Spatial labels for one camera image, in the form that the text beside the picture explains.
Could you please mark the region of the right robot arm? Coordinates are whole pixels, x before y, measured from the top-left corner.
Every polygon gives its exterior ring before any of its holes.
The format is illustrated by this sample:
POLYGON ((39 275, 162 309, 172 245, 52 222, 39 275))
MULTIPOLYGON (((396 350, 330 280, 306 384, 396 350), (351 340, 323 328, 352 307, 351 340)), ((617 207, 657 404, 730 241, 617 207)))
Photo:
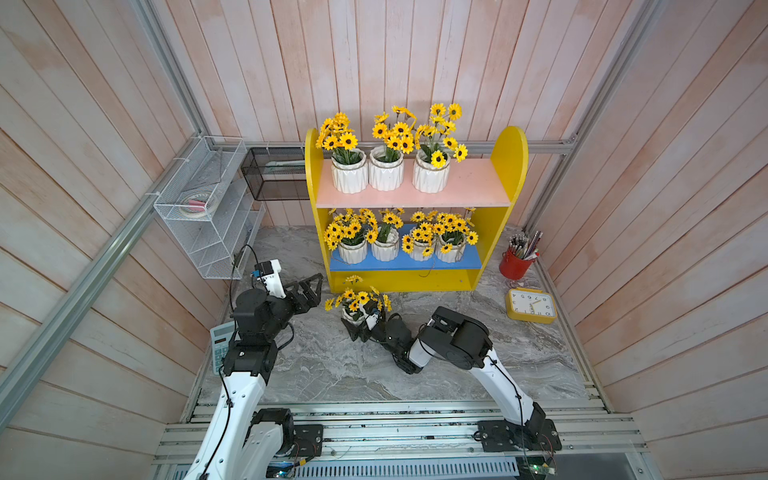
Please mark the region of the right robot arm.
POLYGON ((477 379, 503 416, 498 421, 478 423, 473 437, 484 451, 562 449, 554 422, 512 379, 482 322, 442 306, 436 308, 417 334, 410 331, 399 314, 386 315, 377 307, 344 308, 341 321, 352 340, 381 345, 407 374, 421 372, 430 360, 436 359, 477 379))

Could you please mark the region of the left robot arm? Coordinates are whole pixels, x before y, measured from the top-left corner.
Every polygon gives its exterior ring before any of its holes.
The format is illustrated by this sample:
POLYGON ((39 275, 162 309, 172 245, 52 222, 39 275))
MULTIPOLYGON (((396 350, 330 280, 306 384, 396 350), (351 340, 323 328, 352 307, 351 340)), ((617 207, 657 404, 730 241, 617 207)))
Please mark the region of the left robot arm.
POLYGON ((318 273, 285 285, 282 297, 272 287, 238 295, 236 333, 219 369, 221 395, 188 479, 264 479, 274 457, 298 453, 290 410, 257 406, 281 350, 277 335, 320 304, 322 284, 318 273))

